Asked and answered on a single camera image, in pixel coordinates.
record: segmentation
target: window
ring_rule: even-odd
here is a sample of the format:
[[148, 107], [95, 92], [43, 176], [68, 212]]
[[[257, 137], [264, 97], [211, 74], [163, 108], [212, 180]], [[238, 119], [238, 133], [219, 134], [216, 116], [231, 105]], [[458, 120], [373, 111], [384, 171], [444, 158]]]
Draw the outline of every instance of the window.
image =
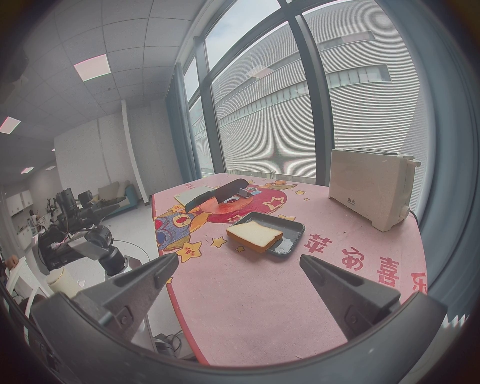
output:
[[328, 87], [336, 88], [356, 83], [389, 82], [390, 75], [386, 65], [353, 68], [347, 71], [333, 72], [326, 75]]
[[237, 0], [205, 39], [210, 69], [243, 35], [277, 9], [280, 5], [276, 0]]
[[229, 173], [315, 183], [312, 108], [287, 23], [241, 53], [212, 90]]
[[304, 17], [330, 88], [335, 148], [419, 159], [414, 211], [427, 163], [428, 122], [422, 84], [402, 37], [374, 0], [325, 4]]
[[195, 57], [188, 66], [183, 80], [185, 82], [185, 90], [187, 91], [187, 101], [190, 101], [191, 97], [198, 88], [197, 60], [195, 59]]
[[204, 111], [202, 109], [202, 100], [199, 97], [195, 104], [190, 108], [190, 120], [192, 121], [193, 135], [197, 147], [198, 160], [202, 175], [204, 177], [213, 175], [212, 156], [210, 155], [210, 146], [208, 144], [207, 132], [205, 130]]
[[[280, 93], [281, 95], [285, 95], [286, 94], [285, 92], [288, 91], [288, 90], [290, 90], [289, 97], [285, 98], [285, 100], [305, 95], [305, 94], [308, 93], [307, 82], [303, 81], [303, 82], [298, 83], [298, 84], [293, 84], [290, 87], [287, 87], [285, 89], [280, 89], [279, 91], [275, 92], [275, 94]], [[224, 125], [226, 125], [226, 124], [228, 124], [232, 121], [241, 119], [244, 116], [251, 115], [252, 113], [254, 113], [258, 110], [261, 110], [261, 109], [264, 109], [264, 108], [267, 108], [267, 107], [271, 106], [272, 105], [272, 99], [273, 99], [273, 96], [275, 94], [267, 95], [265, 97], [262, 97], [260, 100], [255, 100], [253, 103], [250, 103], [249, 105], [239, 109], [238, 111], [230, 113], [229, 115], [225, 116], [223, 119], [220, 119], [219, 126], [223, 127]]]

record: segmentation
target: pink tablecloth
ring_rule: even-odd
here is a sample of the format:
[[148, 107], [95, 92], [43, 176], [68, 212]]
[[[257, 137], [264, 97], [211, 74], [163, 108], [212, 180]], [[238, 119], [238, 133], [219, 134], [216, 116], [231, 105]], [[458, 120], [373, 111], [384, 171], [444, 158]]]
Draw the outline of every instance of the pink tablecloth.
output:
[[[189, 214], [174, 195], [200, 185], [218, 187], [237, 175], [216, 174], [156, 193], [153, 217], [159, 254], [181, 263], [167, 284], [182, 329], [200, 362], [223, 366], [302, 359], [346, 342], [299, 267], [309, 254], [370, 280], [393, 286], [404, 302], [426, 293], [426, 265], [413, 216], [380, 232], [370, 221], [328, 199], [328, 188], [245, 177], [261, 193], [216, 200]], [[226, 235], [251, 211], [295, 220], [305, 232], [286, 260], [258, 254]]]

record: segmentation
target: toaster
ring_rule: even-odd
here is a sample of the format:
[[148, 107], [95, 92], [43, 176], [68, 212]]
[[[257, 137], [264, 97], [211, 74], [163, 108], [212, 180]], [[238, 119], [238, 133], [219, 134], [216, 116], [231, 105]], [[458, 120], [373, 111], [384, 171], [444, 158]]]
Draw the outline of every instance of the toaster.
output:
[[410, 212], [414, 156], [356, 149], [332, 150], [328, 197], [388, 231]]

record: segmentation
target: chinese characters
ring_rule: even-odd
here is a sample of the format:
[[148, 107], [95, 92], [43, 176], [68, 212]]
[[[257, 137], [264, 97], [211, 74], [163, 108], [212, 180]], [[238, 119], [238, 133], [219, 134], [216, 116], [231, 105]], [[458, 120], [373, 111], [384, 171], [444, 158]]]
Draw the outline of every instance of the chinese characters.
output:
[[304, 244], [304, 247], [308, 248], [308, 252], [320, 252], [323, 253], [324, 247], [328, 246], [328, 243], [333, 243], [328, 237], [322, 238], [320, 235], [310, 235], [310, 239], [307, 244]]
[[380, 270], [377, 271], [378, 282], [395, 288], [395, 281], [398, 280], [399, 263], [393, 261], [390, 257], [380, 257]]
[[412, 279], [413, 279], [413, 290], [418, 291], [418, 292], [423, 292], [427, 293], [427, 284], [423, 282], [422, 277], [427, 277], [425, 272], [420, 272], [420, 273], [412, 273]]
[[348, 268], [352, 269], [354, 271], [359, 271], [363, 268], [363, 259], [365, 259], [365, 256], [363, 256], [358, 249], [355, 249], [353, 247], [350, 247], [352, 251], [347, 251], [346, 249], [342, 249], [343, 254], [346, 256], [345, 258], [342, 259], [342, 263]]

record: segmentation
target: toast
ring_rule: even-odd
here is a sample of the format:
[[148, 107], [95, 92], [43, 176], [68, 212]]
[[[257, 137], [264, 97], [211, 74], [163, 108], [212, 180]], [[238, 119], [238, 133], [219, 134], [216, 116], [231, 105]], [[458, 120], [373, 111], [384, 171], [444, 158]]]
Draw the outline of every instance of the toast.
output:
[[282, 238], [283, 232], [278, 229], [264, 227], [256, 221], [249, 221], [227, 228], [227, 235], [256, 252], [263, 253], [275, 241]]

